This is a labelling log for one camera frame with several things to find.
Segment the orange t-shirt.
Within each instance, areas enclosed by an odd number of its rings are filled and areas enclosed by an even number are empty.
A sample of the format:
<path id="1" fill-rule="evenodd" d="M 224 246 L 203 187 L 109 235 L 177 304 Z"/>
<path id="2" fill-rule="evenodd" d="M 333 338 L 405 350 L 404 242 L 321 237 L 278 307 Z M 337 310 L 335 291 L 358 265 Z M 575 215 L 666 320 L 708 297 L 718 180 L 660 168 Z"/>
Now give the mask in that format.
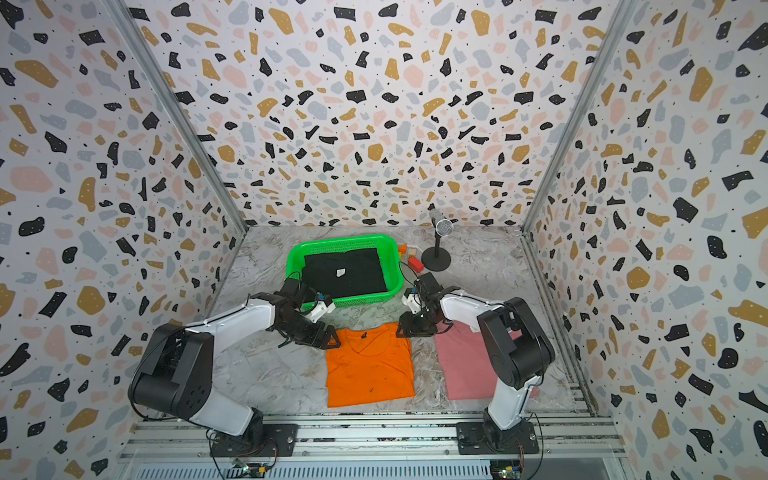
<path id="1" fill-rule="evenodd" d="M 411 342 L 396 323 L 337 332 L 341 346 L 326 352 L 327 405 L 341 408 L 415 395 Z"/>

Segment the black t-shirt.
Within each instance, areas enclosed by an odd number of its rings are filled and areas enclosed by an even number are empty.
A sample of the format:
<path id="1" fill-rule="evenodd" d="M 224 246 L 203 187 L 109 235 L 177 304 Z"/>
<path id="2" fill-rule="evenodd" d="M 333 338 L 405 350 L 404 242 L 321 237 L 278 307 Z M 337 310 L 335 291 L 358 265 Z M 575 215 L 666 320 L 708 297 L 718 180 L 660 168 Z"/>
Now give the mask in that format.
<path id="1" fill-rule="evenodd" d="M 375 248 L 308 255 L 302 278 L 309 287 L 333 299 L 388 291 Z"/>

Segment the green plastic basket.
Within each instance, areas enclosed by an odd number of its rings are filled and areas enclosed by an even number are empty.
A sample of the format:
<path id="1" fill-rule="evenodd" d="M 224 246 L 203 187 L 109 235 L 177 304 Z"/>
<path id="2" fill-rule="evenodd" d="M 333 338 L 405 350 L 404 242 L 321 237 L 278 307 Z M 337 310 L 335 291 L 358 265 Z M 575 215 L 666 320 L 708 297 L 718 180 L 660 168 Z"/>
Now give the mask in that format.
<path id="1" fill-rule="evenodd" d="M 305 242 L 286 260 L 286 276 L 302 284 L 303 306 L 331 299 L 338 308 L 383 303 L 405 284 L 400 253 L 387 235 L 361 235 Z"/>

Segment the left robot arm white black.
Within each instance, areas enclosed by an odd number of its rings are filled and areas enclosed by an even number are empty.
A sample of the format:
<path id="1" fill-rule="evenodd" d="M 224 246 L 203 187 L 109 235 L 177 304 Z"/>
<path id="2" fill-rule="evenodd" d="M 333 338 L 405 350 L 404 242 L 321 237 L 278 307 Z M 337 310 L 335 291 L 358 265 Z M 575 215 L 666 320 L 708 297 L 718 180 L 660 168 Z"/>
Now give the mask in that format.
<path id="1" fill-rule="evenodd" d="M 242 305 L 187 326 L 166 323 L 152 334 L 128 390 L 133 406 L 143 406 L 219 435 L 259 443 L 263 414 L 214 387 L 214 363 L 236 343 L 260 332 L 276 332 L 286 344 L 331 350 L 341 346 L 322 317 L 335 309 L 331 296 L 316 293 L 305 311 L 309 288 L 296 278 L 275 292 L 250 295 Z"/>

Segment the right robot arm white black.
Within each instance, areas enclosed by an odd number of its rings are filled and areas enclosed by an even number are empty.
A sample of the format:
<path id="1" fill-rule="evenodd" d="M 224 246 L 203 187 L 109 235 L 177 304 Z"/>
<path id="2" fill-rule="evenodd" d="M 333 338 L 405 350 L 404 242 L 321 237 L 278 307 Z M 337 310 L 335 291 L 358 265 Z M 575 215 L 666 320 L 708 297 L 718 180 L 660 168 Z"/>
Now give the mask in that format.
<path id="1" fill-rule="evenodd" d="M 532 389 L 543 382 L 555 349 L 525 300 L 494 301 L 474 297 L 457 286 L 443 287 L 431 273 L 417 277 L 401 302 L 401 338 L 433 337 L 438 324 L 461 323 L 480 333 L 485 356 L 497 377 L 484 421 L 507 433 L 523 422 Z"/>

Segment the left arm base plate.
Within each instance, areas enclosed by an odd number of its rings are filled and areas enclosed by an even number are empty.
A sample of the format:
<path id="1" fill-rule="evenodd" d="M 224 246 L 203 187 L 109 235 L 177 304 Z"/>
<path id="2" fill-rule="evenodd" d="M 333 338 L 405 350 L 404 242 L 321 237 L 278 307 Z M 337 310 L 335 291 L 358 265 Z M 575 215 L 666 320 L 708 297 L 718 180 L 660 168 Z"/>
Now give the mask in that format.
<path id="1" fill-rule="evenodd" d="M 293 455 L 299 426 L 294 423 L 258 423 L 244 434 L 232 436 L 215 431 L 210 453 L 214 458 L 290 457 Z"/>

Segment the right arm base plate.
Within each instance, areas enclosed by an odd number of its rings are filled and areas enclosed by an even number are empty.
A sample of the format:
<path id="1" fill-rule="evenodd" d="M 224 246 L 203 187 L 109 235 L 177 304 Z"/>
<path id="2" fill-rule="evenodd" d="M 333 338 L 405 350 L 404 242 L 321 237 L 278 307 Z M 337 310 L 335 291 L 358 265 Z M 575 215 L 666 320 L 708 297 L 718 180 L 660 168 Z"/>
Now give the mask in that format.
<path id="1" fill-rule="evenodd" d="M 525 455 L 538 454 L 540 447 L 534 425 L 521 420 L 502 430 L 493 421 L 456 424 L 458 450 L 461 455 Z"/>

